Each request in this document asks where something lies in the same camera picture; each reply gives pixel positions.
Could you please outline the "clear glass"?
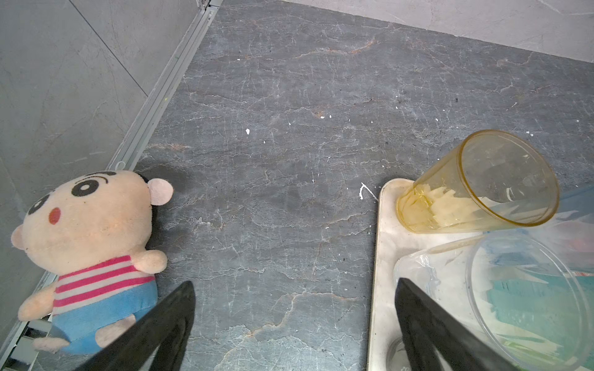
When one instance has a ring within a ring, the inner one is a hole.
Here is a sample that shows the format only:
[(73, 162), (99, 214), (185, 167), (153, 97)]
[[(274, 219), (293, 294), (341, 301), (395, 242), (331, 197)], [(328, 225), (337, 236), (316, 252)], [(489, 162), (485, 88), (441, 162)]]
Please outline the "clear glass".
[(544, 241), (488, 234), (400, 258), (407, 278), (522, 370), (593, 368), (593, 275)]

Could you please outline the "aluminium rail frame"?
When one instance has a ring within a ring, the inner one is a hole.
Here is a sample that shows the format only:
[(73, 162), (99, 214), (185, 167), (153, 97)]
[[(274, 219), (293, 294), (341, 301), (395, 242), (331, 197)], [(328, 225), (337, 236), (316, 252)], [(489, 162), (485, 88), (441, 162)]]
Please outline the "aluminium rail frame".
[(29, 207), (89, 170), (132, 170), (216, 13), (212, 1), (1, 4), (1, 368), (28, 370), (55, 275), (11, 247)]

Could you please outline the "teal glass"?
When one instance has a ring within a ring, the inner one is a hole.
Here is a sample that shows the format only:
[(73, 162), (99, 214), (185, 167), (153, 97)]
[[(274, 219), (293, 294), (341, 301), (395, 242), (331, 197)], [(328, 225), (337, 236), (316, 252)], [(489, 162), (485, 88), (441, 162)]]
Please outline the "teal glass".
[(544, 282), (495, 281), (487, 291), (496, 323), (512, 327), (509, 331), (497, 331), (503, 345), (538, 370), (562, 369), (585, 346), (593, 347), (593, 335), (580, 343), (582, 317), (576, 300), (569, 282), (552, 276), (544, 277)]

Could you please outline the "pink plush doll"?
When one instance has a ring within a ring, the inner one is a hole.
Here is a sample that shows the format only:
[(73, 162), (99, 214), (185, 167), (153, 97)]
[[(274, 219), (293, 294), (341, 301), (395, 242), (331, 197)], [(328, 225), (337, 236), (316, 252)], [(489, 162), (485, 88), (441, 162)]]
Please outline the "pink plush doll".
[(147, 248), (153, 210), (173, 197), (165, 179), (102, 171), (66, 182), (35, 202), (12, 245), (56, 281), (29, 296), (18, 318), (51, 317), (34, 349), (90, 355), (109, 346), (157, 303), (168, 260)]

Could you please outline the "beige plastic tray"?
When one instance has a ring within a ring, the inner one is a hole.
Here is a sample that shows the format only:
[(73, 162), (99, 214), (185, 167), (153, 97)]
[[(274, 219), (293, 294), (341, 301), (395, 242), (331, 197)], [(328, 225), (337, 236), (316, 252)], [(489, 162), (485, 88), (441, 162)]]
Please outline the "beige plastic tray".
[(396, 199), (410, 187), (408, 179), (387, 182), (380, 193), (378, 207), (377, 239), (374, 262), (368, 369), (386, 370), (388, 348), (402, 331), (394, 305), (398, 281), (394, 280), (396, 262), (406, 255), (490, 233), (415, 234), (398, 222), (395, 213)]

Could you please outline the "tall yellow glass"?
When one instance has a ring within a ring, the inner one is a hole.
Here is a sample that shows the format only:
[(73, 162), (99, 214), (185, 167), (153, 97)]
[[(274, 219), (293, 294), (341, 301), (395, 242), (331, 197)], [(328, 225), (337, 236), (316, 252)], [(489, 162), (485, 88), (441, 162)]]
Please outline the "tall yellow glass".
[(536, 227), (560, 203), (550, 165), (531, 145), (498, 130), (477, 131), (420, 176), (395, 203), (413, 233)]

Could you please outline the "blue glass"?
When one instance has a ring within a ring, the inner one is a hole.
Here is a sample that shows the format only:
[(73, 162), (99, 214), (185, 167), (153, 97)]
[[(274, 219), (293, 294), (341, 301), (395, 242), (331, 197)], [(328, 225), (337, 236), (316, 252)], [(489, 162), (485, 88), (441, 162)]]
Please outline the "blue glass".
[(526, 236), (545, 245), (578, 276), (593, 276), (593, 186), (565, 193), (557, 213), (545, 224), (493, 233)]

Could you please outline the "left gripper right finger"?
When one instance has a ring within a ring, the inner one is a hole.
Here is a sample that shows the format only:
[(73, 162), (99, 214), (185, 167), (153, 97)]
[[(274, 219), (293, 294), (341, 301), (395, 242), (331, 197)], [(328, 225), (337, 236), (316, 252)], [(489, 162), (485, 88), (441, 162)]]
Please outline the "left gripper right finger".
[(516, 370), (408, 278), (395, 291), (395, 309), (413, 370)]

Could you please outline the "dark grey glass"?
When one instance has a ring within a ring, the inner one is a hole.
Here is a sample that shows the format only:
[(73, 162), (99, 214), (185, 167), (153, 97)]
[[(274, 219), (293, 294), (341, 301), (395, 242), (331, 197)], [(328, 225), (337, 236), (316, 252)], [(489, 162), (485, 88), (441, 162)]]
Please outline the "dark grey glass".
[(411, 365), (402, 338), (395, 339), (389, 346), (385, 367), (386, 371), (411, 371)]

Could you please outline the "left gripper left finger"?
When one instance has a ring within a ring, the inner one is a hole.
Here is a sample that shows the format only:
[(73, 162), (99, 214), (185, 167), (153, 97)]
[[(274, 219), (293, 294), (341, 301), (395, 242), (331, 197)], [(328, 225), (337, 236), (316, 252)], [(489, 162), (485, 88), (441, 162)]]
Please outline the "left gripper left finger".
[(179, 370), (193, 328), (196, 296), (185, 281), (139, 322), (78, 370), (139, 370), (154, 356), (151, 370)]

